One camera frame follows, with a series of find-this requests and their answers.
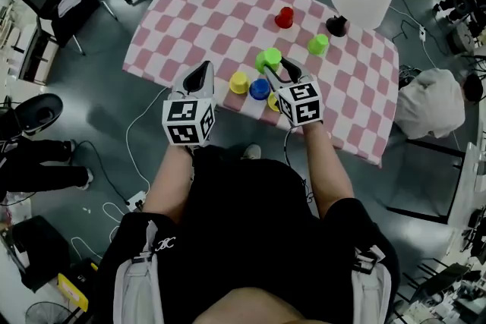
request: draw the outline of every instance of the pink and white checkered tablecloth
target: pink and white checkered tablecloth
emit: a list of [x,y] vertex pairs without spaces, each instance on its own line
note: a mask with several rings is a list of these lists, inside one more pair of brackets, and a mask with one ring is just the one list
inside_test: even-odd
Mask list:
[[[285,6],[294,10],[294,24],[287,30],[273,20]],[[353,24],[346,36],[331,36],[325,21],[334,14],[315,0],[153,0],[123,69],[170,87],[182,71],[210,60],[219,105],[288,129],[285,115],[272,111],[265,101],[229,89],[236,71],[251,80],[263,77],[255,69],[255,58],[261,50],[276,47],[317,77],[323,122],[334,146],[378,165],[395,115],[398,52],[388,39]],[[325,57],[307,50],[309,39],[318,33],[330,37]]]

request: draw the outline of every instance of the gray floor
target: gray floor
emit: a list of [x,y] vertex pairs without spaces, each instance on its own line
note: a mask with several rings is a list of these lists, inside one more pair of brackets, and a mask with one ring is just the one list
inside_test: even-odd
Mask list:
[[[319,1],[330,4],[330,0]],[[430,12],[438,0],[406,1],[415,17],[426,25],[445,49],[443,34]],[[78,55],[73,42],[59,52],[49,79],[49,91],[60,95],[65,110],[55,125],[39,137],[91,140],[99,150],[109,176],[124,196],[130,197],[145,186],[128,157],[125,130],[160,91],[160,87],[126,74],[122,71],[122,63],[131,35],[150,0],[144,0],[134,7],[126,5],[123,0],[107,2],[120,22],[117,23],[103,9],[99,9],[79,34],[87,56]],[[393,0],[392,6],[406,11],[402,0]],[[401,31],[403,18],[390,10],[379,32],[391,39]],[[395,41],[400,63],[421,69],[430,68],[418,33],[411,27],[406,26],[405,29],[409,38],[400,36]],[[439,52],[432,39],[427,40],[426,47],[437,66],[451,66],[452,62]],[[162,100],[131,132],[134,157],[149,179],[154,177],[167,145],[160,124],[161,111]],[[477,115],[476,107],[468,109],[466,123],[457,131],[463,149],[467,141],[476,138]],[[237,142],[258,142],[264,157],[282,161],[284,135],[274,127],[220,109],[212,132],[212,142],[221,146]],[[455,146],[452,139],[440,142]],[[440,154],[405,145],[387,150],[382,168],[345,153],[339,156],[352,179],[357,198],[365,204],[371,217],[394,244],[403,270],[411,269],[420,258],[441,256],[445,252],[450,228],[387,212],[383,205],[410,204],[412,199],[417,198],[420,199],[417,207],[425,212],[443,210],[455,187],[450,160]],[[301,138],[290,138],[289,158],[299,173],[307,174],[305,148]],[[65,238],[82,237],[96,252],[102,253],[109,244],[109,232],[115,226],[103,214],[102,204],[106,201],[122,203],[102,176],[92,150],[83,148],[76,161],[94,170],[96,180],[91,189],[86,193],[77,189],[39,193],[33,198],[33,211],[44,215]],[[91,255],[82,244],[78,246],[83,256]]]

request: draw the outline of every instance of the person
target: person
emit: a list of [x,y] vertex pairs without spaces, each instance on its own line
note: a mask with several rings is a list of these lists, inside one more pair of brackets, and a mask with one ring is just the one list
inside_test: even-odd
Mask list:
[[479,102],[483,86],[470,74],[462,86],[445,69],[422,71],[398,92],[395,123],[409,139],[446,137],[464,123],[464,101]]
[[70,162],[74,140],[28,140],[19,138],[2,145],[0,153],[0,199],[6,192],[43,192],[79,187],[86,190],[93,173],[83,166],[44,166],[43,162]]
[[301,177],[261,159],[258,145],[241,159],[215,146],[196,149],[194,158],[168,146],[143,212],[123,217],[99,265],[95,322],[113,322],[117,269],[142,251],[150,221],[158,228],[154,256],[166,324],[350,324],[355,248],[369,244],[385,256],[392,304],[395,250],[355,199],[324,126],[303,130],[320,219],[311,214]]
[[[477,7],[480,8],[481,6],[486,5],[486,0],[476,0]],[[448,11],[455,8],[454,0],[442,0],[434,5],[433,10],[435,12],[439,11]],[[482,27],[479,31],[482,31],[486,26],[486,15],[484,14],[484,10],[476,9],[472,12],[475,22],[480,24]],[[463,17],[456,9],[453,9],[447,16],[447,20],[449,23],[454,23],[456,20],[459,20]]]

